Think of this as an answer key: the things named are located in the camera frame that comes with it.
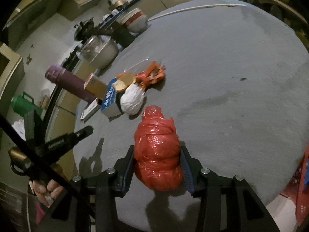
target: red plastic bag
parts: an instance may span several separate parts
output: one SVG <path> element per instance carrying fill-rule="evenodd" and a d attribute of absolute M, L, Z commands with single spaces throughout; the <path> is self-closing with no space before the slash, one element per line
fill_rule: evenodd
<path fill-rule="evenodd" d="M 180 144 L 172 118 L 161 108 L 148 105 L 134 133 L 135 175 L 148 188 L 174 190 L 182 180 Z"/>
<path fill-rule="evenodd" d="M 298 225 L 301 225 L 309 214 L 309 184 L 305 182 L 308 166 L 309 146 L 307 146 L 304 156 L 290 182 L 281 192 L 283 196 L 291 198 L 296 205 L 296 221 Z"/>

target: green container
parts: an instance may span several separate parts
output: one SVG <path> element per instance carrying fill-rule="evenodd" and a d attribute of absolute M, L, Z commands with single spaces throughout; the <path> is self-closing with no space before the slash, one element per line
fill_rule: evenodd
<path fill-rule="evenodd" d="M 36 106 L 34 103 L 34 99 L 26 92 L 23 92 L 23 95 L 14 95 L 11 101 L 13 111 L 20 115 L 21 117 L 25 117 L 25 115 L 31 111 L 35 110 L 38 115 L 41 116 L 43 109 Z"/>

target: round table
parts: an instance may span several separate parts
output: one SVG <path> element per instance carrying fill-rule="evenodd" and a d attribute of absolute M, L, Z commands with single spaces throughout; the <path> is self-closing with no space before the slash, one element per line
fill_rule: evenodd
<path fill-rule="evenodd" d="M 166 80 L 146 91 L 146 105 L 173 117 L 191 156 L 218 175 L 244 176 L 268 204 L 285 187 L 308 137 L 308 52 L 294 31 L 265 11 L 235 0 L 195 0 L 161 12 L 217 3 L 246 6 L 195 9 L 149 22 L 100 77 L 108 83 L 150 58 L 166 66 Z M 79 173 L 112 167 L 134 144 L 141 121 L 100 111 L 85 124 L 93 134 L 73 149 Z M 154 193 L 134 176 L 116 199 L 119 219 L 145 231 L 194 231 L 199 199 L 183 188 Z"/>

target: bolt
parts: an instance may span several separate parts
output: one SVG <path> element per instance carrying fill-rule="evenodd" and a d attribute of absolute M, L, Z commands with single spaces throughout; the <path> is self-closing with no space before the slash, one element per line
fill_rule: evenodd
<path fill-rule="evenodd" d="M 202 172 L 202 174 L 209 174 L 209 173 L 211 172 L 211 171 L 210 171 L 208 168 L 206 168 L 206 167 L 202 168 L 200 171 Z"/>
<path fill-rule="evenodd" d="M 244 178 L 240 175 L 235 175 L 236 180 L 242 181 Z"/>
<path fill-rule="evenodd" d="M 80 176 L 80 175 L 73 176 L 73 177 L 72 177 L 72 180 L 73 180 L 74 182 L 78 182 L 78 181 L 81 180 L 81 176 Z"/>
<path fill-rule="evenodd" d="M 108 174 L 114 174 L 115 172 L 116 172 L 116 169 L 114 169 L 113 167 L 106 169 L 106 173 Z"/>

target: purple bottle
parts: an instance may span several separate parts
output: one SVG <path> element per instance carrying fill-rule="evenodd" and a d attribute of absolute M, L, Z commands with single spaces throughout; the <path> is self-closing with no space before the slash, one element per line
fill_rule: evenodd
<path fill-rule="evenodd" d="M 95 95 L 84 89 L 85 82 L 60 65 L 51 65 L 45 73 L 45 78 L 89 104 L 95 100 Z"/>

